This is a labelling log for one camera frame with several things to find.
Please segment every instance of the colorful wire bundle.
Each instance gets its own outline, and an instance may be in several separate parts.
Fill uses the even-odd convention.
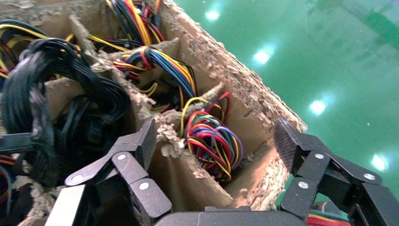
[[[151,6],[140,1],[106,0],[106,2],[128,40],[138,41],[140,45],[151,45],[164,40],[159,31],[158,12],[161,0],[157,0],[154,11]]]
[[[351,226],[349,222],[330,219],[316,214],[309,214],[306,223],[310,226]]]
[[[227,99],[226,112],[220,119],[209,112],[213,108],[222,110],[222,100]],[[193,112],[184,126],[184,115],[192,101],[207,103],[204,110]],[[225,125],[229,108],[230,93],[226,92],[218,100],[208,102],[200,97],[190,99],[182,112],[181,136],[188,149],[194,154],[202,167],[218,181],[230,181],[231,172],[236,169],[243,158],[243,147],[240,139]]]
[[[176,81],[176,93],[180,101],[153,108],[153,111],[163,112],[170,108],[183,109],[186,100],[197,96],[197,87],[192,68],[184,62],[173,59],[156,49],[143,46],[134,50],[132,54],[124,55],[122,59],[115,60],[114,64],[133,82],[140,82],[140,73],[154,69],[154,64],[159,65]],[[151,96],[158,86],[159,83],[154,82],[149,89],[141,90],[141,92]]]

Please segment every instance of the metal screw head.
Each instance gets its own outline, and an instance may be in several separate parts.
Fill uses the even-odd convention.
[[[371,174],[369,174],[369,173],[365,173],[365,174],[364,174],[364,177],[367,178],[367,179],[369,179],[369,180],[375,180],[375,176],[374,176],[374,175],[371,175]]]
[[[148,186],[149,186],[148,183],[142,183],[142,184],[140,184],[140,186],[139,186],[138,188],[139,188],[140,190],[145,190],[145,189],[148,188]]]
[[[78,182],[81,181],[83,179],[82,175],[76,175],[74,177],[72,177],[72,182]]]
[[[120,156],[118,156],[118,160],[122,160],[124,158],[126,158],[126,155],[124,155],[124,154],[121,154]]]
[[[318,159],[324,159],[324,155],[322,154],[315,154],[314,156]]]
[[[308,189],[309,185],[303,181],[299,182],[298,185],[303,189]]]

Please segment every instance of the black cable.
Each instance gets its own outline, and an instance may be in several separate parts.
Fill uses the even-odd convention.
[[[44,83],[54,74],[78,81],[85,94],[75,97],[69,112],[59,116],[53,126]],[[121,135],[122,116],[130,111],[130,105],[125,90],[95,74],[74,45],[62,39],[44,39],[33,41],[20,55],[20,63],[4,84],[1,110],[8,133],[36,134],[37,151],[25,155],[32,165],[31,177],[53,186],[71,170],[108,151]]]

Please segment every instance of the green floor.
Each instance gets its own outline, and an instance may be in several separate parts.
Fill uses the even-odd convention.
[[[333,152],[399,197],[399,2],[175,0]]]

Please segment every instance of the black connector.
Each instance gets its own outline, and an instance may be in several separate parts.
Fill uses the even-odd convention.
[[[103,126],[101,122],[93,120],[90,122],[90,126],[87,132],[87,141],[99,145],[103,138]]]

